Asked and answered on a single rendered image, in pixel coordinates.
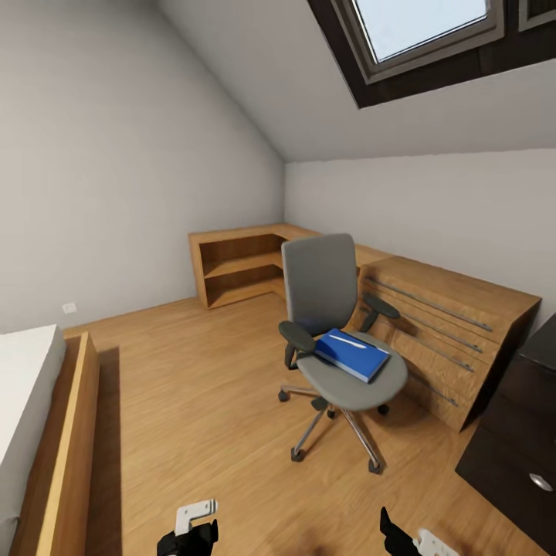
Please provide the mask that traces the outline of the folder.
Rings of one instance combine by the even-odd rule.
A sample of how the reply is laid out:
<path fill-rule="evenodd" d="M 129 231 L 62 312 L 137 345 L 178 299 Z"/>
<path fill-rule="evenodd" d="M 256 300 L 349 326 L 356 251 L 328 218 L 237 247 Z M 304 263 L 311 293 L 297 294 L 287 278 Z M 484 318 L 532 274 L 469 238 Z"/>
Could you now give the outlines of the folder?
<path fill-rule="evenodd" d="M 364 347 L 360 349 L 349 341 L 363 344 Z M 330 330 L 316 342 L 316 354 L 345 369 L 365 383 L 374 377 L 374 374 L 388 358 L 387 351 L 338 329 Z"/>

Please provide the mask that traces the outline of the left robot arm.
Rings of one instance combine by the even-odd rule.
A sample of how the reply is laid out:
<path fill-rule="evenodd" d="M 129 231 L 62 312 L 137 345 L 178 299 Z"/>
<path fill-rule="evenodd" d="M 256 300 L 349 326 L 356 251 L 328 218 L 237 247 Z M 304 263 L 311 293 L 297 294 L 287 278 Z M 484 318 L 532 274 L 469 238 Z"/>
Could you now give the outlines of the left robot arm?
<path fill-rule="evenodd" d="M 212 544 L 219 540 L 217 520 L 197 527 L 192 527 L 191 521 L 212 515 L 218 508 L 214 499 L 180 507 L 176 531 L 163 536 L 159 556 L 211 556 Z"/>

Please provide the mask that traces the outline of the swivel chair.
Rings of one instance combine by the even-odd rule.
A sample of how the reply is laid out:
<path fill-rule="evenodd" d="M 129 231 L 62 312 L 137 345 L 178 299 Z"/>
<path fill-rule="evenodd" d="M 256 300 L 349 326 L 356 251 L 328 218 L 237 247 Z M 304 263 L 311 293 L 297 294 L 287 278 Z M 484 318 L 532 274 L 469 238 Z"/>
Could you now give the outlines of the swivel chair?
<path fill-rule="evenodd" d="M 368 334 L 378 318 L 384 315 L 399 319 L 400 313 L 389 303 L 373 296 L 363 301 L 371 308 L 359 330 L 347 331 L 383 351 L 388 358 L 368 383 L 336 364 L 316 354 L 316 336 L 348 325 L 358 303 L 357 267 L 352 235 L 323 234 L 281 241 L 288 320 L 279 323 L 281 335 L 288 341 L 285 349 L 287 370 L 299 369 L 313 388 L 280 386 L 280 402 L 287 400 L 286 392 L 303 392 L 320 397 L 311 401 L 319 411 L 302 439 L 291 449 L 291 460 L 300 461 L 300 448 L 327 410 L 333 419 L 341 410 L 354 433 L 370 456 L 368 471 L 380 473 L 380 464 L 348 412 L 360 412 L 378 407 L 384 415 L 386 403 L 394 398 L 408 381 L 403 357 L 391 346 Z M 317 340 L 318 341 L 318 340 Z"/>

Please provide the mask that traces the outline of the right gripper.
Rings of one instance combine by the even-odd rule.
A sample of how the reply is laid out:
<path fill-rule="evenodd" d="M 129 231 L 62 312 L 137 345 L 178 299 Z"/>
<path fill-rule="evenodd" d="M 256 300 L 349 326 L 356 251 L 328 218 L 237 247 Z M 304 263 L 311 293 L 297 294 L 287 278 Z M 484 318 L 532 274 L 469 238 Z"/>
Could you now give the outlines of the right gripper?
<path fill-rule="evenodd" d="M 391 556 L 421 556 L 407 533 L 389 519 L 385 507 L 381 508 L 380 531 L 385 534 L 385 548 Z"/>

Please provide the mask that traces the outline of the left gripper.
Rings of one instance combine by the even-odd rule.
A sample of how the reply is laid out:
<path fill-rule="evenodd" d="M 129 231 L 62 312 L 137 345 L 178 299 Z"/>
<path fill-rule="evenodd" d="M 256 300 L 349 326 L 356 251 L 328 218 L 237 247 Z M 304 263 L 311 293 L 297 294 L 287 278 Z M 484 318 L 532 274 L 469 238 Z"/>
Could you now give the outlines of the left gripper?
<path fill-rule="evenodd" d="M 193 527 L 187 534 L 176 536 L 173 532 L 163 536 L 159 542 L 159 556 L 178 544 L 185 544 L 191 550 L 192 556 L 211 556 L 212 544 L 218 540 L 218 524 L 214 519 L 212 524 L 206 523 Z"/>

